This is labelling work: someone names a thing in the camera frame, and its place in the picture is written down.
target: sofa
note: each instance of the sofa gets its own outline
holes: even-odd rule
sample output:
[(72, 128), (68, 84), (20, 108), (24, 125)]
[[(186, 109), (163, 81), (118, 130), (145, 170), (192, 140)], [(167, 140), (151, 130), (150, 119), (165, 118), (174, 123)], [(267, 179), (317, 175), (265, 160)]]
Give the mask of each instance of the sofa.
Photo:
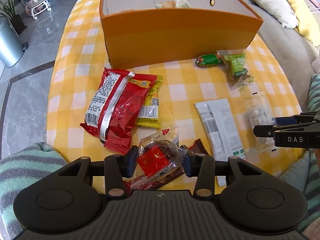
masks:
[[(303, 111), (307, 111), (308, 93), (311, 77), (320, 73), (320, 46), (315, 47), (294, 29), (283, 28), (279, 22), (252, 0), (243, 0), (260, 15), (264, 23), (258, 34), (281, 65), (292, 88), (298, 98)], [(320, 10), (305, 0), (318, 24), (320, 24)]]

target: yellow pillow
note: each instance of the yellow pillow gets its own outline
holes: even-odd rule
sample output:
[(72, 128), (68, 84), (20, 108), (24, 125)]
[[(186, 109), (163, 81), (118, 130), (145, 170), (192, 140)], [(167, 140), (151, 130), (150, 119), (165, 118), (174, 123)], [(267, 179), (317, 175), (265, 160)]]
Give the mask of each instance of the yellow pillow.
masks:
[(314, 46), (320, 45), (319, 25), (304, 0), (287, 0), (297, 16), (298, 26), (295, 30), (306, 37)]

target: yellow and white gingham cloth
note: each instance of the yellow and white gingham cloth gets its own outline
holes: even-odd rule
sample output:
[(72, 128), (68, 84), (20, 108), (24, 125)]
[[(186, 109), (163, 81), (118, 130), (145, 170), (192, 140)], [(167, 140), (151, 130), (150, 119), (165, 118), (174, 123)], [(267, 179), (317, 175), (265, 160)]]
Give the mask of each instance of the yellow and white gingham cloth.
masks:
[[(78, 0), (66, 23), (54, 65), (47, 114), (47, 143), (54, 146), (69, 162), (89, 156), (101, 161), (113, 154), (99, 138), (79, 126), (95, 95), (104, 69), (109, 66), (99, 17), (100, 0)], [(248, 93), (264, 91), (276, 116), (299, 114), (297, 98), (282, 68), (261, 38), (256, 35), (247, 48), (246, 67), (254, 76)], [(256, 154), (252, 128), (239, 92), (230, 89), (225, 67), (198, 68), (194, 60), (161, 63), (131, 69), (136, 73), (161, 74), (164, 81), (159, 92), (160, 121), (163, 128), (179, 126), (179, 142), (191, 146), (201, 138), (209, 151), (196, 102), (228, 98), (232, 114), (249, 162), (276, 176), (282, 174), (301, 156), (301, 149), (281, 149)], [(132, 143), (156, 131), (142, 127), (132, 130)], [(185, 175), (163, 189), (190, 189), (195, 178)], [(104, 191), (103, 178), (95, 178), (94, 186)]]

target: orange box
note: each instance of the orange box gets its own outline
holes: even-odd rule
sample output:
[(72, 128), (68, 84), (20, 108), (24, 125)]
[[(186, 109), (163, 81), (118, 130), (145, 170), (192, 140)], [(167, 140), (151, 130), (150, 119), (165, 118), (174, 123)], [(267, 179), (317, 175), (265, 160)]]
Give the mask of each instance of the orange box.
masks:
[(100, 0), (110, 64), (127, 69), (244, 49), (263, 20), (242, 0), (187, 0), (192, 8), (161, 8), (171, 0)]

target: dark floor border strip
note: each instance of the dark floor border strip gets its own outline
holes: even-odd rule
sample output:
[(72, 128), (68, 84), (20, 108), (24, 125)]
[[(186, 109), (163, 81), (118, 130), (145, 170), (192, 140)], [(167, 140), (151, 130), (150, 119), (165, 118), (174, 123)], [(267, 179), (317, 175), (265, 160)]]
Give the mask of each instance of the dark floor border strip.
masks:
[(0, 115), (0, 160), (2, 157), (2, 135), (3, 135), (4, 116), (5, 116), (5, 110), (7, 108), (9, 93), (10, 93), (12, 84), (23, 79), (23, 78), (29, 77), (33, 74), (39, 73), (39, 72), (44, 71), (49, 68), (52, 68), (54, 66), (54, 62), (55, 62), (55, 60), (50, 61), (48, 63), (44, 63), (40, 66), (37, 66), (37, 67), (32, 68), (30, 70), (27, 70), (27, 71), (15, 76), (15, 77), (12, 77), (9, 79), (9, 83), (7, 86), (7, 90), (5, 91), (1, 115)]

